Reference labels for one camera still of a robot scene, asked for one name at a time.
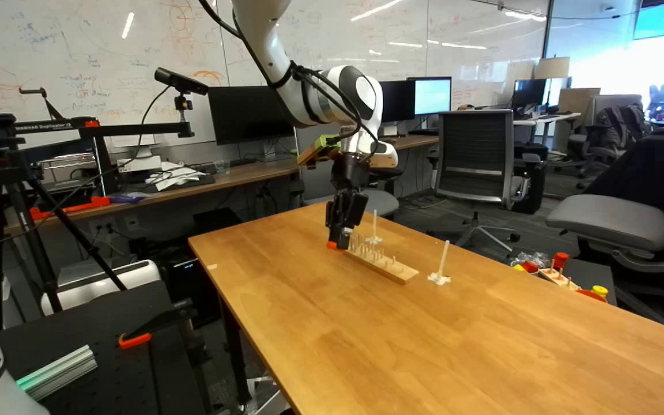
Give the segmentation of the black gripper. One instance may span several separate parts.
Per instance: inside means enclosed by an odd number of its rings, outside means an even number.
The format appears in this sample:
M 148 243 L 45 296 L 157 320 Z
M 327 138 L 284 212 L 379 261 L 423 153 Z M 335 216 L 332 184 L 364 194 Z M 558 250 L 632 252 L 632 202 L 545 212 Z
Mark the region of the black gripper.
M 342 228 L 342 250 L 348 250 L 352 231 L 359 225 L 365 210 L 365 195 L 361 183 L 365 165 L 348 157 L 332 161 L 334 198 L 325 206 L 327 245 L 339 247 Z

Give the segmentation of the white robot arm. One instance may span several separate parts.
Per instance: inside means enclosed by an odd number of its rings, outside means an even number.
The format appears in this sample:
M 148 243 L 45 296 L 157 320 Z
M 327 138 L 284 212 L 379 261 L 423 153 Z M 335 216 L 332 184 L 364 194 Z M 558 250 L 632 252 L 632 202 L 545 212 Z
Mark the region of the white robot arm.
M 368 170 L 399 165 L 399 153 L 379 138 L 382 85 L 352 64 L 310 70 L 291 59 L 278 38 L 278 24 L 291 0 L 233 0 L 233 24 L 226 24 L 210 0 L 198 0 L 198 4 L 244 44 L 295 126 L 339 126 L 335 137 L 320 149 L 302 155 L 300 164 L 312 164 L 318 157 L 334 160 L 334 198 L 325 208 L 325 225 L 327 243 L 346 250 L 368 201 L 361 180 Z

